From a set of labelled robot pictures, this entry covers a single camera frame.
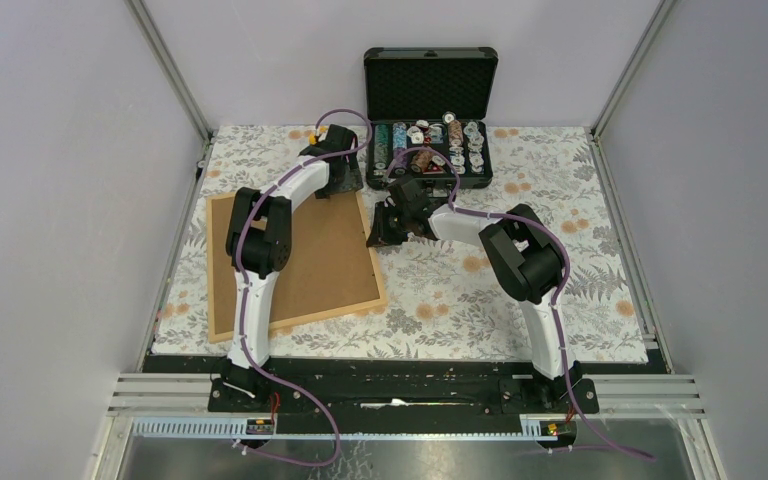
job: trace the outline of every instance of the wooden board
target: wooden board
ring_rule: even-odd
[[[231,340],[237,285],[225,237],[234,193],[207,198],[208,340]],[[278,276],[269,329],[291,327],[387,304],[381,266],[366,247],[369,220],[359,192],[310,197],[293,213],[290,260]]]

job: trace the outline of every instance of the open case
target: open case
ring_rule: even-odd
[[[374,138],[369,143],[366,162],[367,184],[375,189],[386,186],[385,173],[400,148],[425,145],[450,160],[449,124],[444,114],[452,112],[461,129],[474,122],[480,138],[479,162],[472,161],[467,135],[461,135],[463,152],[461,188],[484,188],[493,179],[487,129],[484,119],[499,57],[489,47],[479,48],[371,48],[364,54],[367,117],[373,125]],[[417,120],[439,125],[440,135],[428,141],[412,143],[405,130]],[[414,156],[408,153],[390,177],[413,174],[426,187],[449,188],[455,177],[446,165],[425,164],[412,172]]]

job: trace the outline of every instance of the aluminum frame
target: aluminum frame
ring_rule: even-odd
[[[620,103],[624,93],[641,63],[679,0],[662,0],[656,8],[644,34],[634,53],[615,85],[598,120],[593,125],[589,138],[594,165],[605,192],[611,222],[617,231],[622,245],[624,269],[629,279],[629,288],[641,312],[641,331],[647,350],[660,349],[668,369],[673,365],[666,345],[658,333],[660,322],[652,308],[651,295],[645,277],[640,267],[637,250],[632,241],[631,232],[624,222],[624,214],[619,197],[614,188],[608,162],[599,142]],[[143,0],[125,0],[137,25],[145,35],[152,52],[169,80],[171,88],[184,107],[193,127],[205,140],[205,156],[197,168],[204,168],[212,152],[211,139],[213,131],[204,118],[197,102],[175,64],[169,50],[158,31]],[[183,232],[192,209],[195,207],[195,196],[201,187],[203,177],[194,180],[188,193],[187,206],[179,222],[176,244],[170,252],[167,261],[164,281],[159,289],[156,310],[163,304],[168,286],[174,275],[177,259],[180,254]],[[136,371],[140,371],[145,354],[150,348],[154,333],[156,318],[152,318],[146,333],[143,349],[136,362]],[[704,404],[699,397],[696,383],[690,375],[586,375],[594,381],[599,396],[602,412],[591,417],[597,419],[663,419],[671,418],[680,429],[685,448],[691,459],[691,466],[697,478],[725,479],[724,470],[713,443],[710,426],[705,414]],[[147,418],[164,418],[169,422],[185,422],[187,419],[204,419],[207,423],[227,422],[228,419],[243,419],[260,417],[264,413],[211,413],[207,411],[208,397],[211,392],[209,375],[206,374],[122,374],[116,384],[115,393],[108,409],[106,431],[103,446],[98,454],[92,478],[113,480],[118,478],[130,439],[140,434],[140,429],[134,425],[140,424]],[[524,429],[529,422],[539,420],[558,420],[551,415],[523,415],[521,421]],[[323,436],[298,435],[299,439],[315,440]],[[404,435],[400,439],[428,439],[422,435]],[[507,439],[492,435],[456,435],[442,436],[444,440],[462,439]]]
[[[646,25],[646,29],[643,31],[643,35],[640,37],[640,41],[637,43],[637,46],[634,48],[634,52],[632,52],[631,58],[628,60],[628,63],[626,63],[625,68],[623,69],[623,72],[617,81],[617,84],[611,91],[611,95],[608,96],[608,102],[605,103],[605,106],[602,108],[602,112],[599,114],[599,117],[596,119],[596,123],[593,125],[593,136],[596,138],[601,137],[602,133],[604,133],[605,128],[608,126],[611,117],[614,115],[614,112],[620,103],[620,100],[622,100],[623,95],[625,95],[629,84],[637,74],[640,65],[646,58],[646,55],[649,53],[649,50],[652,47],[652,44],[654,43],[658,34],[661,32],[661,27],[663,27],[667,22],[670,13],[672,13],[674,7],[676,4],[678,4],[679,1],[680,0],[661,0],[661,2],[655,8],[655,13],[652,14],[652,18],[649,20],[649,24]]]
[[[725,479],[722,463],[712,442],[704,405],[691,375],[585,375],[594,382],[602,412],[594,419],[664,419],[674,422],[684,441],[693,473],[699,479]],[[127,445],[136,436],[210,437],[212,428],[226,427],[245,418],[268,417],[262,413],[211,413],[207,374],[122,374],[108,408],[109,433],[98,459],[98,480],[112,480],[125,461]],[[517,434],[449,435],[362,435],[344,436],[365,440],[500,441],[534,440],[534,424],[540,420],[563,420],[557,415],[521,415]],[[153,430],[155,425],[165,427]],[[283,435],[298,440],[330,440],[330,435]]]
[[[163,37],[160,35],[160,31],[157,29],[157,25],[154,23],[154,19],[151,17],[145,2],[143,0],[125,0],[125,3],[131,10],[137,26],[143,32],[146,43],[148,43],[149,48],[154,53],[157,63],[163,70],[164,75],[166,75],[166,79],[169,80],[169,86],[172,87],[172,90],[178,97],[178,101],[184,107],[184,111],[193,124],[193,128],[196,129],[202,140],[205,142],[209,141],[213,135],[213,129],[205,120],[201,108],[189,87],[187,87],[187,82],[184,81],[181,71],[178,70],[178,65],[172,58],[172,54],[169,53],[169,48],[166,46],[166,42],[163,41]]]

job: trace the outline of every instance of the floral tablecloth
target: floral tablecloth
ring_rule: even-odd
[[[284,172],[311,127],[228,126],[219,130],[185,233],[155,354],[225,354],[207,341],[206,197],[260,187]],[[356,129],[363,137],[362,128]],[[532,206],[564,241],[573,270],[564,295],[570,344],[582,361],[645,362],[646,352],[582,128],[488,127],[493,183],[464,190],[464,207]],[[359,155],[365,162],[365,154]],[[365,188],[372,216],[383,192]],[[452,242],[411,239],[378,250],[390,303],[386,308],[270,333],[277,356],[529,360],[517,304],[496,282],[484,252]],[[538,306],[548,314],[547,302]]]

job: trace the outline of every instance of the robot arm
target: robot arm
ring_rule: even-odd
[[[375,205],[373,231],[367,245],[398,245],[411,232],[432,240],[483,247],[502,289],[519,303],[531,339],[535,370],[547,379],[564,375],[554,319],[548,312],[534,308],[562,278],[563,257],[549,238],[513,220],[455,212],[445,198],[428,197],[412,177],[399,178],[388,190],[391,200]],[[508,213],[542,224],[524,204]],[[527,242],[527,246],[519,250],[516,242]],[[571,352],[567,352],[567,358],[573,364]]]
[[[287,264],[292,250],[293,211],[308,197],[327,198],[329,195],[360,190],[363,180],[356,155],[312,161],[315,156],[343,152],[357,144],[357,136],[348,128],[332,125],[327,134],[302,150],[293,175],[286,181],[265,185],[261,190],[241,188],[234,198],[225,251],[232,258],[237,282],[237,308],[234,336],[228,358],[240,367],[250,362],[242,350],[245,339],[252,359],[263,365],[269,358],[269,314],[272,293],[280,271]],[[254,220],[267,219],[264,228],[250,226],[241,257],[241,272],[236,263],[236,248],[240,235],[261,191],[269,192]],[[241,310],[245,322],[241,328]]]

